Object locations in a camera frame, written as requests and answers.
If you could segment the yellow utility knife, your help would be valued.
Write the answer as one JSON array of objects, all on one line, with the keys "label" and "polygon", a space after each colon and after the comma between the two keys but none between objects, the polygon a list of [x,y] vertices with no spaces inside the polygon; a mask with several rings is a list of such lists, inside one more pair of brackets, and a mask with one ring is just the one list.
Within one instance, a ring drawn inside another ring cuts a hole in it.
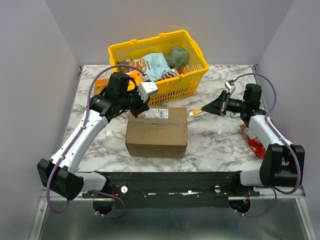
[{"label": "yellow utility knife", "polygon": [[199,115],[202,112],[203,112],[203,110],[201,108],[194,109],[193,111],[189,112],[189,117],[193,117],[193,116]]}]

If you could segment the brown cardboard express box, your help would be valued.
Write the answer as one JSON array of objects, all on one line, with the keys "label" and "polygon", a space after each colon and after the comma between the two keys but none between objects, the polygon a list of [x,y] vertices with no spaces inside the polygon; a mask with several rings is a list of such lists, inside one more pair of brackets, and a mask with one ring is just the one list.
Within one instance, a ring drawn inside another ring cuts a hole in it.
[{"label": "brown cardboard express box", "polygon": [[152,107],[128,115],[125,145],[132,157],[182,159],[188,146],[187,109]]}]

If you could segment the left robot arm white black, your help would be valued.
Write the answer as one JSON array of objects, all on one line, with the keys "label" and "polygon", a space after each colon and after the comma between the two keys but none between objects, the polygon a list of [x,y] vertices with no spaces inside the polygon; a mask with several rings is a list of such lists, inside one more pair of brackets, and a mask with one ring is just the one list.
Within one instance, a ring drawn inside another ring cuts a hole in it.
[{"label": "left robot arm white black", "polygon": [[41,182],[48,191],[53,191],[71,201],[80,192],[94,191],[104,198],[110,194],[111,185],[107,178],[98,174],[91,180],[77,175],[80,162],[96,136],[110,121],[125,111],[134,117],[149,110],[151,96],[158,92],[153,81],[142,81],[132,90],[128,90],[134,79],[122,72],[110,75],[107,86],[89,98],[84,115],[64,145],[50,157],[41,159],[37,170]]}]

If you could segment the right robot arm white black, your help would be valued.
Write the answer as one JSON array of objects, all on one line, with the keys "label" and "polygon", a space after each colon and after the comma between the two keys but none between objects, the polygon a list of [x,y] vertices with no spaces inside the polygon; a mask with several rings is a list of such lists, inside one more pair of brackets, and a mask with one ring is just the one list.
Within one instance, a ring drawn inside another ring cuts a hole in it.
[{"label": "right robot arm white black", "polygon": [[238,113],[266,150],[259,169],[241,171],[239,178],[230,183],[230,191],[236,196],[247,192],[248,186],[295,188],[302,182],[305,150],[287,140],[275,128],[270,117],[260,108],[261,95],[261,86],[249,83],[242,100],[231,98],[231,94],[223,90],[217,99],[201,108],[218,116],[227,112]]}]

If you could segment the orange toy box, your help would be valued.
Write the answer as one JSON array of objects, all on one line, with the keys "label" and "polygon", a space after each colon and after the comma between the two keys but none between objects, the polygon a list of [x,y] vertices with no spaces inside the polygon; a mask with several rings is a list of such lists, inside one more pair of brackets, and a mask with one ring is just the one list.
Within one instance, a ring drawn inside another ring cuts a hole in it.
[{"label": "orange toy box", "polygon": [[127,72],[126,74],[133,79],[129,81],[128,89],[133,89],[135,86],[138,86],[143,81],[142,74],[137,70]]}]

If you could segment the yellow plastic shopping basket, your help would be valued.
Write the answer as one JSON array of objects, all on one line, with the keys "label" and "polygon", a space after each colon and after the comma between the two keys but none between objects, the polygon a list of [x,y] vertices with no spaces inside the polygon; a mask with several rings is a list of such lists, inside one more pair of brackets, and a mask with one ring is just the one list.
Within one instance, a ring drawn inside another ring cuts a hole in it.
[{"label": "yellow plastic shopping basket", "polygon": [[[180,60],[185,65],[180,68],[169,64],[169,56],[178,48],[184,52]],[[145,80],[157,85],[158,93],[150,105],[192,96],[209,69],[200,47],[186,30],[113,44],[108,53],[111,65],[121,65],[117,71],[128,73],[138,68],[146,74]]]}]

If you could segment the orange snack bag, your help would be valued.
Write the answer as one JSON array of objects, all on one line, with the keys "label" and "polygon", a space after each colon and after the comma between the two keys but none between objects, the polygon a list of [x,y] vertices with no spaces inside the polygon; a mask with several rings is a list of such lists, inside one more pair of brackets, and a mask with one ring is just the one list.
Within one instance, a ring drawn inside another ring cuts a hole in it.
[{"label": "orange snack bag", "polygon": [[97,79],[94,84],[94,95],[99,95],[108,86],[109,79]]}]

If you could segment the pink brown striped pouch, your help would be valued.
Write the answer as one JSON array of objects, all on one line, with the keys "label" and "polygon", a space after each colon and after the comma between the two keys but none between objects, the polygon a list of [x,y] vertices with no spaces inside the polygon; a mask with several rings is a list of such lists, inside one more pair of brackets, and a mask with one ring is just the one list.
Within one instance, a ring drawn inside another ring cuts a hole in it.
[{"label": "pink brown striped pouch", "polygon": [[174,78],[177,76],[178,75],[174,71],[166,71],[162,73],[161,80],[166,80],[166,79]]}]

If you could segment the light blue chips bag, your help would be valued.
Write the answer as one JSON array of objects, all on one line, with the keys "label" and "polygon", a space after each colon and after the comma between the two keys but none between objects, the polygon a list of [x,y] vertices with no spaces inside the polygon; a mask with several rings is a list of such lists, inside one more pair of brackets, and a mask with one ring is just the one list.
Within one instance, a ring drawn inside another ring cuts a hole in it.
[{"label": "light blue chips bag", "polygon": [[161,80],[163,72],[171,71],[162,52],[149,53],[141,58],[133,59],[129,63],[142,70],[153,82]]}]

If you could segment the brown snack packet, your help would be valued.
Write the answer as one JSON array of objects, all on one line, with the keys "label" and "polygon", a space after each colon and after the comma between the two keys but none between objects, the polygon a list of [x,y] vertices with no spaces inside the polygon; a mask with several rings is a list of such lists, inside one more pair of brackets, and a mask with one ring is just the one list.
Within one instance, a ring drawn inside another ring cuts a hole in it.
[{"label": "brown snack packet", "polygon": [[117,62],[118,65],[121,65],[119,69],[122,73],[126,74],[130,72],[130,68],[128,67],[130,61],[131,61],[130,59],[125,59]]}]

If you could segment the red snack bag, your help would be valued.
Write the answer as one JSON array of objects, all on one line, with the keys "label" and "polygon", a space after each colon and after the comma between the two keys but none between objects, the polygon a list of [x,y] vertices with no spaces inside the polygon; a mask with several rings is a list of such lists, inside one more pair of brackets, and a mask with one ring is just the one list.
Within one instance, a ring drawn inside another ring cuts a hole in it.
[{"label": "red snack bag", "polygon": [[260,159],[264,159],[266,155],[266,150],[262,143],[260,142],[258,136],[245,124],[240,125],[240,129],[245,135],[245,139],[250,147],[250,149],[253,151],[253,153]]}]

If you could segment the green melon ball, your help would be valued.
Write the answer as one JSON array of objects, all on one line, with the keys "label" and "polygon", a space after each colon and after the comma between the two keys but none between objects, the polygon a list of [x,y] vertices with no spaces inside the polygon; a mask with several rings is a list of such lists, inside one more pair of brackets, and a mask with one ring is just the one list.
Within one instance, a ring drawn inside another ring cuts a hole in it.
[{"label": "green melon ball", "polygon": [[188,51],[180,46],[173,47],[167,57],[167,63],[171,68],[184,68],[190,60]]}]

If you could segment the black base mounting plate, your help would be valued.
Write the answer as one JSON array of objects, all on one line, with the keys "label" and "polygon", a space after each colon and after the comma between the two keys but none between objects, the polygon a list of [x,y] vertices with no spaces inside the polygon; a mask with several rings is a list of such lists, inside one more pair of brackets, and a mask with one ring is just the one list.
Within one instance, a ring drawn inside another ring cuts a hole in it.
[{"label": "black base mounting plate", "polygon": [[258,197],[236,172],[107,172],[107,194],[133,208],[228,208],[230,201]]}]

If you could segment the aluminium rail frame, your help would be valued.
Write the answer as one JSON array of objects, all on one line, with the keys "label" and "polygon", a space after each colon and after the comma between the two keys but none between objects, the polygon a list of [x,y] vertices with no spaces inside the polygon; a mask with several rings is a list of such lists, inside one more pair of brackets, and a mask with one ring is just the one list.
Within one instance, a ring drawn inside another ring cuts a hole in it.
[{"label": "aluminium rail frame", "polygon": [[302,194],[278,195],[269,190],[251,199],[249,217],[229,208],[129,209],[105,219],[93,212],[92,201],[78,197],[62,214],[40,198],[31,229],[32,240],[317,240]]}]

